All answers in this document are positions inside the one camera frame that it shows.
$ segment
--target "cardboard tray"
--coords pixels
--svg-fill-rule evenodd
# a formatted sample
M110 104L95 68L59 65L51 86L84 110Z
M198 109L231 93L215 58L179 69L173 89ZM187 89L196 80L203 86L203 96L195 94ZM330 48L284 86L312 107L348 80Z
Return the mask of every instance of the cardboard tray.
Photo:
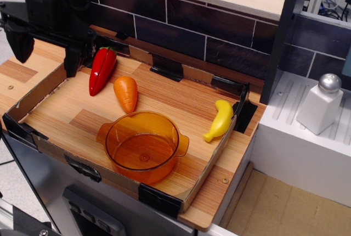
M60 65L4 114L9 134L93 181L105 182L170 216L185 212L233 132L234 124L226 138L210 143L203 140L217 114L214 103L225 99L234 104L238 99L190 80L172 81L151 72L148 65L124 57L117 57L116 71L95 97L88 92L89 75L90 69L83 68L76 77L66 79ZM113 82L121 75L137 81L137 111L168 116L190 138L188 152L174 171L150 186L114 172L103 146L95 140L102 124L125 114L113 91Z

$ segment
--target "bowl handle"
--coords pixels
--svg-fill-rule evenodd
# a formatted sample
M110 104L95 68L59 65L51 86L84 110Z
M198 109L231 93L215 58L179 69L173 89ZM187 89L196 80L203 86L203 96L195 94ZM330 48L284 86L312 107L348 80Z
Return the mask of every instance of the bowl handle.
M189 147L189 138L182 134L179 134L179 146L175 156L184 156L188 151Z
M103 145L105 145L105 141L107 138L107 135L109 134L109 131L111 129L111 127L113 126L114 122L112 123L104 123L101 127L100 130L98 132L97 135L97 141Z

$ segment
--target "brick wall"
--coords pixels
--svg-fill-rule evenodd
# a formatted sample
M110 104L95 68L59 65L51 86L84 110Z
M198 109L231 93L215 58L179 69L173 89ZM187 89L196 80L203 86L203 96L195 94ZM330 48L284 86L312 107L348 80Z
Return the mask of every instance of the brick wall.
M351 78L341 73L350 45L350 29L299 16L285 71L314 80L334 73L351 90Z
M196 0L92 0L91 23L264 79L278 23Z

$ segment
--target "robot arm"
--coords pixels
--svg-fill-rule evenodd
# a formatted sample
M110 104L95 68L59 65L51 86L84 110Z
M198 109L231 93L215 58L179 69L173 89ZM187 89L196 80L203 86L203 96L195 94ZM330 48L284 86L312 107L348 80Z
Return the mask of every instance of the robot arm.
M88 0L81 7L86 7ZM24 63L33 51L34 38L64 47L67 77L74 77L79 66L95 52L96 32L82 22L72 0L25 0L0 2L0 26L16 58Z

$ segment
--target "screw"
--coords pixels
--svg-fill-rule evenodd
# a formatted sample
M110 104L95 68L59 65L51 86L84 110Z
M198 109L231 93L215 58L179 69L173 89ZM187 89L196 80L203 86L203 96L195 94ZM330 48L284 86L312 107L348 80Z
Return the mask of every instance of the screw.
M48 236L48 235L49 235L49 232L48 232L46 229L42 230L42 231L39 233L39 236Z

